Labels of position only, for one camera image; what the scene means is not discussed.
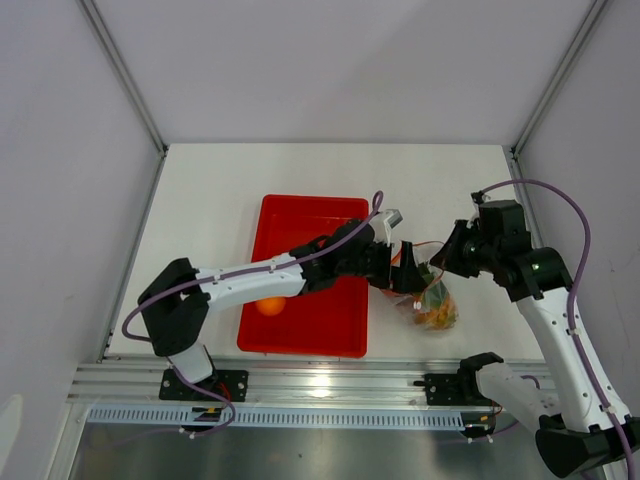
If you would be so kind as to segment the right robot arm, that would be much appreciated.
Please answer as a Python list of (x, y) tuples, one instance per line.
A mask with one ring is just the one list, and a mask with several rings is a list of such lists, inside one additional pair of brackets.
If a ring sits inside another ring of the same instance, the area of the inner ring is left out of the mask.
[(639, 420), (617, 394), (576, 306), (577, 278), (560, 254), (534, 248), (522, 220), (458, 220), (432, 265), (470, 278), (492, 274), (524, 317), (556, 388), (546, 396), (493, 352), (461, 361), (458, 395), (496, 402), (531, 432), (546, 467), (566, 478), (623, 461), (635, 476)]

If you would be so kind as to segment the yellow pineapple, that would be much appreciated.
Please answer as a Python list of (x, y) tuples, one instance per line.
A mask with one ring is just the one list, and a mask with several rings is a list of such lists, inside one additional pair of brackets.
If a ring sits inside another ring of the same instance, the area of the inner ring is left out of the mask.
[(418, 270), (426, 288), (414, 296), (413, 323), (433, 331), (452, 328), (458, 319), (458, 309), (442, 280), (444, 272), (427, 264), (421, 264)]

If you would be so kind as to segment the clear zip top bag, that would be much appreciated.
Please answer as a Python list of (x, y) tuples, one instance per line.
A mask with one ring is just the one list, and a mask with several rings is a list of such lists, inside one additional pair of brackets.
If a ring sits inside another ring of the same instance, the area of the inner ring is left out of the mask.
[(443, 245), (438, 240), (413, 243), (413, 264), (422, 280), (420, 287), (411, 286), (409, 293), (383, 291), (404, 318), (431, 332), (449, 330), (458, 320), (457, 305), (443, 281), (444, 271), (430, 265), (431, 258)]

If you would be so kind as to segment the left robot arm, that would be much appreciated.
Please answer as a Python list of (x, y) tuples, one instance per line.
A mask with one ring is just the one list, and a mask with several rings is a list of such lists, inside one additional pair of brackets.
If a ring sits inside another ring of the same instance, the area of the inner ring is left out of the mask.
[(342, 277), (360, 277), (370, 286), (399, 295), (422, 293), (428, 286), (403, 242), (392, 261), (392, 222), (383, 215), (352, 219), (331, 235), (269, 260), (205, 274), (186, 258), (172, 261), (137, 300), (154, 354), (166, 358), (182, 388), (197, 400), (217, 387), (214, 363), (200, 343), (207, 315), (270, 297), (296, 297), (331, 288)]

